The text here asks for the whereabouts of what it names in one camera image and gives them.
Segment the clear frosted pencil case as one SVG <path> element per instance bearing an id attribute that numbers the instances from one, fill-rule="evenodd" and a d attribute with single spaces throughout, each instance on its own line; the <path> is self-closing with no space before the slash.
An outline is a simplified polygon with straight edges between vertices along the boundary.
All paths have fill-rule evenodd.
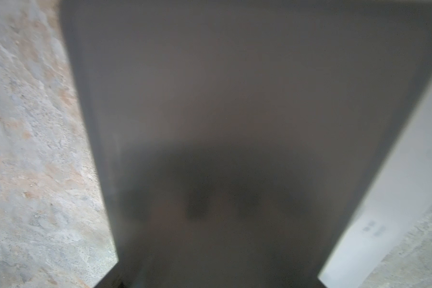
<path id="1" fill-rule="evenodd" d="M 432 206 L 432 81 L 333 249 L 319 280 L 357 288 Z"/>

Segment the black pencil case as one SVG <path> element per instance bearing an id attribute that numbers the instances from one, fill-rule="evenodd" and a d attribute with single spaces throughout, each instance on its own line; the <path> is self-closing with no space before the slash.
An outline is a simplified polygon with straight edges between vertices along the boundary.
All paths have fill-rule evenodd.
<path id="1" fill-rule="evenodd" d="M 61 1 L 113 288 L 319 288 L 432 79 L 432 1 Z"/>

